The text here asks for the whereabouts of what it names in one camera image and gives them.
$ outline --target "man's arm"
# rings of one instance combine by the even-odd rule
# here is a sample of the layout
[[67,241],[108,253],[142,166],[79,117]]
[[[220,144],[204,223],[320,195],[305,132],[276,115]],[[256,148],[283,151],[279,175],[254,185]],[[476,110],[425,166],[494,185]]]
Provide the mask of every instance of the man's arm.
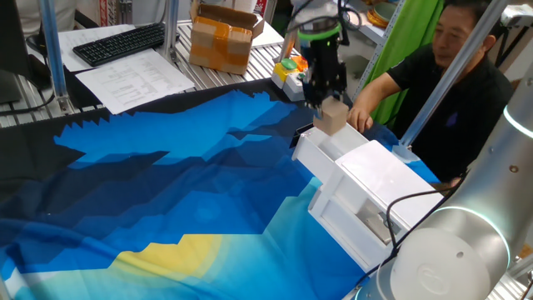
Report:
[[360,133],[364,133],[374,124],[370,114],[380,102],[399,92],[401,92],[400,86],[392,79],[391,75],[387,72],[384,73],[361,91],[348,114],[348,123]]

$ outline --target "small wooden block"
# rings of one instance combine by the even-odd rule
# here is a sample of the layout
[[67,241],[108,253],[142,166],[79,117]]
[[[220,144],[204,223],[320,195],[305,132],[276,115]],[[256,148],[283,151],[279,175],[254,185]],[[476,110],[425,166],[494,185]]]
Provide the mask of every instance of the small wooden block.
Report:
[[313,124],[325,134],[332,136],[346,125],[348,106],[334,97],[329,97],[322,102],[322,120],[315,117]]

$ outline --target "yellow pattern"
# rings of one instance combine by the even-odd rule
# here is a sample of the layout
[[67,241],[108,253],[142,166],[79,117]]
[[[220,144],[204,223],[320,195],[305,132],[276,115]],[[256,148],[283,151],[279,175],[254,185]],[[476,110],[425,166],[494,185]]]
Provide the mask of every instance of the yellow pattern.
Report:
[[150,243],[141,252],[118,255],[114,267],[137,275],[163,276],[181,281],[202,278],[209,270],[222,244],[219,234],[186,234],[178,244]]

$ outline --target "computer monitor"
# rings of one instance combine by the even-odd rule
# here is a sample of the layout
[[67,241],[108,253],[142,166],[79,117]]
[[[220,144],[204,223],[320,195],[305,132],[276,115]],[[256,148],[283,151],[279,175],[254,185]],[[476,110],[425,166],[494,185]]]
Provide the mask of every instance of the computer monitor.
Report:
[[49,72],[33,55],[28,56],[15,0],[0,0],[0,103],[22,99],[16,75],[38,88],[50,86]]

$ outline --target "man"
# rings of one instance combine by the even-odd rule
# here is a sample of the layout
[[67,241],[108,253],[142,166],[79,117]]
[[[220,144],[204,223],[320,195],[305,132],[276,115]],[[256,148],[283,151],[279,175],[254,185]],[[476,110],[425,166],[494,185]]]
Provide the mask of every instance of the man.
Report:
[[[409,89],[392,129],[401,138],[489,3],[487,0],[446,1],[433,43],[414,51],[365,87],[348,115],[348,122],[363,133],[372,126],[370,113],[380,101]],[[511,84],[486,57],[495,43],[495,35],[486,37],[412,144],[413,152],[443,182],[460,176],[476,159],[512,97]]]

